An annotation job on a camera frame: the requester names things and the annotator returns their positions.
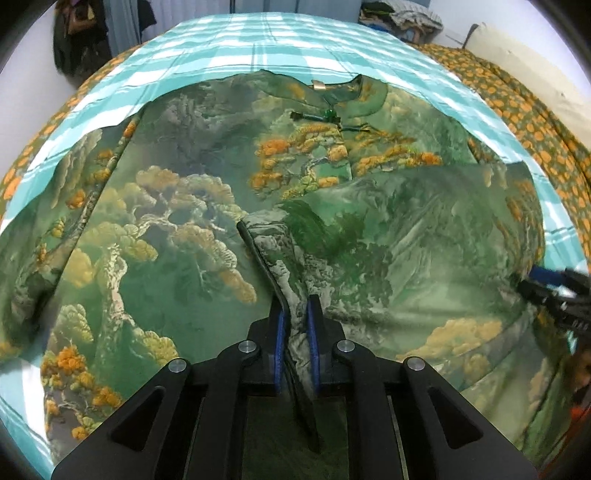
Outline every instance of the bed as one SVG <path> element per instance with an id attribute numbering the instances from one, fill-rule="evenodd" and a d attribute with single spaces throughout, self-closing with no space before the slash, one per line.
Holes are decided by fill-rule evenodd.
<path id="1" fill-rule="evenodd" d="M 315 292 L 349 338 L 435 365 L 537 467 L 556 454 L 573 345 L 508 277 L 587 271 L 589 152 L 492 63 L 420 50 L 305 15 L 205 17 L 113 59 L 31 140 L 2 182 L 2 281 L 16 287 L 0 297 L 0 418 L 42 476 L 169 360 L 240 341 L 273 294 L 289 299 L 305 384 L 298 322 Z M 376 211 L 389 227 L 370 237 Z M 417 319 L 419 299 L 445 292 L 454 305 Z M 478 292 L 491 293 L 475 305 Z M 253 452 L 275 445 L 295 471 L 343 473 L 342 446 L 318 458 L 262 438 Z M 275 459 L 246 468 L 288 475 Z"/>

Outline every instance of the black gripper frame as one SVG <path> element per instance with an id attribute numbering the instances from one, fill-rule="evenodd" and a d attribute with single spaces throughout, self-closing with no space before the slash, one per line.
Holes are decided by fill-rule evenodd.
<path id="1" fill-rule="evenodd" d="M 350 480 L 534 480 L 535 468 L 419 358 L 376 357 L 308 304 L 319 397 L 347 406 Z M 54 470 L 52 480 L 240 480 L 251 395 L 279 392 L 287 321 L 275 299 L 248 340 L 216 359 L 176 359 Z"/>

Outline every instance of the label tag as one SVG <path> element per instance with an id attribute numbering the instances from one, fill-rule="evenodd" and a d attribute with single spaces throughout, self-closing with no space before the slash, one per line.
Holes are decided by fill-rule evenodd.
<path id="1" fill-rule="evenodd" d="M 312 80 L 312 87 L 314 90 L 326 90 L 326 85 L 320 80 Z"/>

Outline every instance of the hanging clothes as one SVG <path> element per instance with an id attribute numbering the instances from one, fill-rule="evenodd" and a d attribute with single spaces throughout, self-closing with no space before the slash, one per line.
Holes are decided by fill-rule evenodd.
<path id="1" fill-rule="evenodd" d="M 102 0 L 58 2 L 53 55 L 58 71 L 84 82 L 111 59 Z"/>
<path id="2" fill-rule="evenodd" d="M 137 0 L 103 0 L 108 28 L 107 37 L 113 55 L 141 43 Z"/>

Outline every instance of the green printed garment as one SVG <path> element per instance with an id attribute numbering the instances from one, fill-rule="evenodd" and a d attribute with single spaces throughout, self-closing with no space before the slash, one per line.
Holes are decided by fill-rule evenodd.
<path id="1" fill-rule="evenodd" d="M 370 174 L 252 213 L 245 236 L 288 305 L 302 379 L 317 294 L 347 338 L 385 358 L 425 358 L 539 465 L 568 421 L 560 381 L 535 436 L 529 425 L 543 422 L 542 392 L 567 349 L 540 347 L 537 311 L 511 280 L 544 242 L 530 174 L 513 164 L 490 181 L 487 167 Z"/>
<path id="2" fill-rule="evenodd" d="M 273 210 L 279 202 L 288 210 Z M 284 230 L 298 248 L 277 252 L 286 258 L 275 273 L 290 275 L 283 287 L 302 381 L 298 302 L 318 288 L 351 338 L 390 358 L 421 354 L 461 390 L 514 353 L 503 378 L 521 406 L 510 418 L 538 419 L 537 408 L 522 408 L 522 390 L 544 360 L 541 385 L 550 385 L 561 354 L 535 343 L 520 350 L 535 312 L 507 278 L 544 256 L 526 166 L 506 166 L 457 121 L 377 80 L 314 90 L 260 71 L 183 87 L 88 133 L 0 236 L 0 357 L 47 335 L 41 376 L 54 461 L 169 360 L 214 358 L 268 314 L 274 290 L 236 229 L 245 217 L 264 229 L 264 214 L 248 216 L 261 210 L 298 222 Z M 306 255 L 317 268 L 299 266 Z M 547 410 L 524 445 L 558 421 L 561 410 Z M 285 445 L 281 432 L 271 443 L 298 459 L 295 470 L 343 465 L 341 450 L 318 456 Z M 265 468 L 281 473 L 254 462 L 253 477 L 267 478 Z"/>

